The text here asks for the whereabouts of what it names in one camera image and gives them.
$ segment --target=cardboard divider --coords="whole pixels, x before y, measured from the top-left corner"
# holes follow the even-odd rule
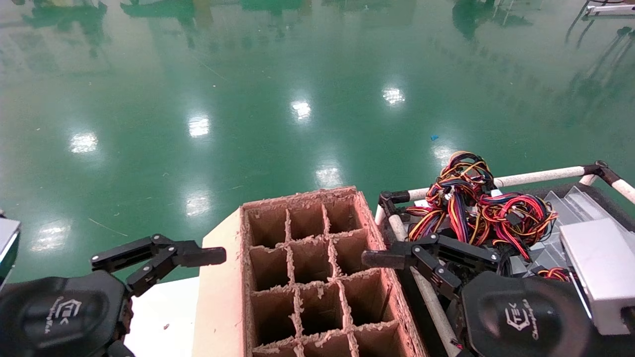
[[[303,346],[305,357],[351,357],[348,336],[342,332],[326,341],[309,340]]]
[[[289,209],[284,209],[284,213],[286,214],[286,220],[284,222],[284,241],[290,242],[291,239],[291,212]]]
[[[330,223],[329,233],[335,234],[362,228],[353,198],[348,196],[324,202]]]
[[[335,283],[337,284],[337,287],[339,288],[340,304],[342,305],[342,330],[350,331],[353,328],[355,328],[355,324],[353,324],[353,319],[351,316],[351,306],[346,300],[345,288],[344,288],[344,284],[342,284],[342,281],[335,280]]]
[[[294,285],[295,284],[295,273],[293,272],[295,270],[295,264],[293,263],[293,252],[291,251],[290,247],[285,247],[286,248],[286,274],[289,277],[289,284]]]
[[[300,286],[302,334],[342,328],[342,305],[336,283],[313,283]]]
[[[282,208],[262,207],[246,211],[252,246],[266,246],[275,248],[278,243],[284,243],[286,212]]]
[[[293,296],[294,292],[290,287],[251,294],[256,329],[255,346],[295,336],[295,326],[292,320],[295,312]]]
[[[382,279],[381,269],[342,278],[346,301],[351,307],[353,324],[356,326],[394,320],[389,304],[392,286],[382,284]]]
[[[324,234],[324,219],[320,202],[301,208],[289,208],[291,220],[291,238],[302,239]]]
[[[253,357],[303,357],[300,345],[296,341],[289,341],[275,346],[260,346],[253,349]]]
[[[255,290],[262,291],[274,286],[285,286],[290,282],[287,272],[287,249],[269,249],[254,246],[249,251]]]
[[[331,264],[331,269],[333,270],[333,278],[337,278],[342,276],[342,270],[340,266],[337,264],[337,251],[335,250],[335,244],[332,239],[327,240],[328,247],[328,263]]]
[[[331,236],[335,242],[337,265],[342,274],[352,275],[368,269],[361,262],[361,254],[368,249],[366,229],[357,229]]]
[[[327,242],[321,239],[289,243],[293,254],[293,276],[296,283],[328,281],[333,267],[328,262]]]
[[[351,357],[359,357],[359,346],[357,344],[357,339],[355,339],[355,334],[349,332],[347,336],[349,338],[349,351],[351,352]]]
[[[406,357],[397,321],[365,325],[354,332],[359,357]]]
[[[293,288],[293,310],[294,314],[292,316],[293,325],[295,326],[295,337],[299,339],[302,337],[302,320],[300,319],[300,315],[302,314],[302,298],[300,297],[300,289],[298,286],[294,286]]]
[[[324,224],[324,237],[328,236],[328,232],[331,230],[331,222],[328,220],[328,212],[326,211],[326,207],[324,203],[320,203],[322,206],[322,222]]]

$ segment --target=green floor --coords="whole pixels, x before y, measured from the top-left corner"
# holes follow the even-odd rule
[[[635,49],[616,59],[635,37],[607,51],[632,18],[570,27],[579,0],[151,1],[0,2],[13,281],[87,273],[154,232],[201,241],[245,201],[356,185],[373,204],[459,149],[499,176],[604,159],[635,182]]]

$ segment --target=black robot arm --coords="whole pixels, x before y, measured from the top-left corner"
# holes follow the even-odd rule
[[[178,266],[221,264],[224,248],[154,234],[92,257],[93,272],[0,290],[0,357],[134,357],[123,344],[141,296]],[[123,283],[111,273],[149,260]]]
[[[173,241],[153,234],[99,253],[91,259],[93,271],[114,273],[150,259],[126,279],[130,296],[141,296],[178,266],[201,267],[225,262],[224,248],[199,248],[195,241]]]
[[[463,287],[461,279],[446,266],[451,262],[467,266],[476,274],[496,271],[500,257],[487,249],[440,234],[430,234],[414,242],[392,242],[388,250],[366,250],[362,262],[368,267],[406,269],[414,267],[432,283],[432,287],[450,300],[457,299]]]

